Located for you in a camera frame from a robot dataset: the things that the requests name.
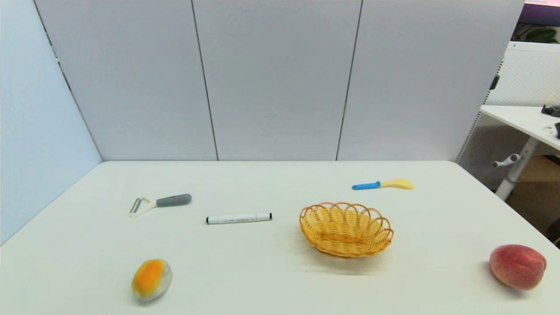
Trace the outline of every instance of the woven basket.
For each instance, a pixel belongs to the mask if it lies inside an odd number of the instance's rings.
[[[316,249],[345,258],[373,256],[393,238],[389,221],[379,211],[356,203],[306,207],[300,213],[300,228]]]

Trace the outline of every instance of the yellow spoon head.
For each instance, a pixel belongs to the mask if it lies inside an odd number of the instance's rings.
[[[397,178],[397,179],[391,180],[389,182],[381,183],[381,188],[383,188],[383,187],[394,187],[394,188],[400,188],[400,189],[413,189],[414,184],[409,182],[408,180],[406,180],[404,178]]]

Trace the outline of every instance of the panel seam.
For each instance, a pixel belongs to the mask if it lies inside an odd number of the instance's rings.
[[[208,114],[210,115],[210,126],[212,127],[212,137],[214,138],[214,149],[216,150],[216,160],[219,161],[218,145],[216,143],[216,133],[214,131],[214,121],[212,119],[212,109],[210,108],[210,97],[208,97],[208,85],[206,84],[206,73],[204,71],[204,62],[202,61],[202,49],[200,48],[200,38],[198,36],[197,17],[194,13],[194,2],[190,0],[190,6],[193,10],[194,31],[197,33],[198,53],[200,55],[200,66],[202,67],[202,79],[204,79],[204,90],[206,91],[206,103],[208,104]]]
[[[350,90],[350,80],[352,78],[352,68],[354,66],[354,56],[356,55],[356,44],[358,42],[358,32],[360,30],[360,20],[362,19],[363,0],[360,2],[360,12],[358,14],[358,25],[356,26],[356,36],[354,37],[354,49],[352,50],[352,60],[350,61],[350,73],[348,74],[348,85],[346,86],[346,97],[344,98],[344,107],[342,109],[342,121],[340,122],[340,134],[338,135],[337,155],[335,161],[338,161],[338,153],[340,152],[340,141],[342,140],[342,128],[344,127],[344,117],[346,116],[346,107],[348,104],[348,92]]]
[[[58,69],[60,70],[60,73],[62,74],[62,77],[64,78],[64,82],[66,82],[66,87],[68,88],[68,91],[70,92],[70,96],[72,96],[72,100],[74,101],[74,105],[78,109],[78,113],[80,114],[80,117],[82,118],[83,124],[84,124],[84,126],[86,126],[87,133],[90,135],[91,141],[94,143],[95,150],[97,150],[97,153],[99,154],[99,157],[101,157],[101,162],[103,163],[106,160],[103,157],[103,155],[101,154],[101,151],[99,150],[97,142],[95,141],[95,138],[94,138],[93,134],[91,133],[90,126],[87,125],[87,122],[86,122],[86,119],[83,116],[82,110],[80,109],[80,106],[78,105],[78,101],[76,100],[76,97],[74,96],[74,92],[72,91],[72,88],[70,87],[70,83],[68,83],[68,79],[66,79],[66,74],[64,74],[64,70],[62,70],[62,66],[60,65],[60,61],[58,60],[58,57],[57,57],[57,52],[54,50],[53,43],[51,42],[50,37],[49,37],[49,33],[46,31],[46,26],[45,26],[45,23],[43,22],[43,18],[41,17],[41,12],[39,12],[39,8],[37,6],[36,0],[33,0],[33,5],[35,6],[35,11],[37,11],[37,15],[39,16],[39,21],[41,21],[41,25],[43,26],[43,30],[44,30],[45,35],[46,35],[46,39],[49,41],[50,49],[53,51],[54,58],[57,61]]]

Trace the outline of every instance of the plastic spoon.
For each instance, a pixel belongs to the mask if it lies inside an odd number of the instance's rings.
[[[374,189],[374,188],[384,188],[384,187],[394,187],[400,189],[413,189],[414,184],[409,182],[404,178],[397,178],[395,180],[390,180],[388,182],[375,182],[369,184],[359,184],[352,186],[354,190],[362,190],[362,189]]]

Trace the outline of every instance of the white marker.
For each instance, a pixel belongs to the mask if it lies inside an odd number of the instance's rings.
[[[206,223],[208,224],[241,223],[270,220],[272,220],[272,213],[270,212],[261,214],[234,214],[206,217]]]

